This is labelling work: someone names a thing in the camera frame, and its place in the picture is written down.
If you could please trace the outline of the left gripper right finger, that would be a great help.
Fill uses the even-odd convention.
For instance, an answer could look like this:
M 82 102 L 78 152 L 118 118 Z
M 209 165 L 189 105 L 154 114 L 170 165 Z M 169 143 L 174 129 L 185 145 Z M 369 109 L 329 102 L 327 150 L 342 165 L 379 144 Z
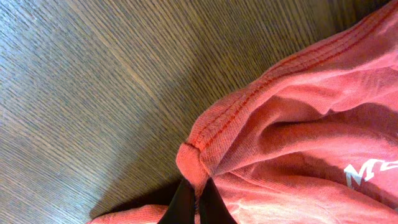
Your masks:
M 237 224 L 231 216 L 212 178 L 209 178 L 199 200 L 201 224 Z

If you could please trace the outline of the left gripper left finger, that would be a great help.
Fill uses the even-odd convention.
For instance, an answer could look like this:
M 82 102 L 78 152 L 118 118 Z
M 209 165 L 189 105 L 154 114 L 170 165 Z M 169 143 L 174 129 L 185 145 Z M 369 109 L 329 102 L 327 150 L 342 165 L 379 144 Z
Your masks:
M 195 191 L 188 180 L 182 179 L 158 224 L 194 224 L 195 212 Z

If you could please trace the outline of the orange printed t-shirt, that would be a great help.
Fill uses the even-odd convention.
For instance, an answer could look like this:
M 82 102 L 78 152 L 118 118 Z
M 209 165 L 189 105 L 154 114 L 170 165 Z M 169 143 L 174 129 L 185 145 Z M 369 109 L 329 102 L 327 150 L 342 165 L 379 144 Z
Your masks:
M 237 223 L 397 222 L 397 2 L 280 61 L 206 110 L 177 167 Z M 145 205 L 95 223 L 158 223 Z

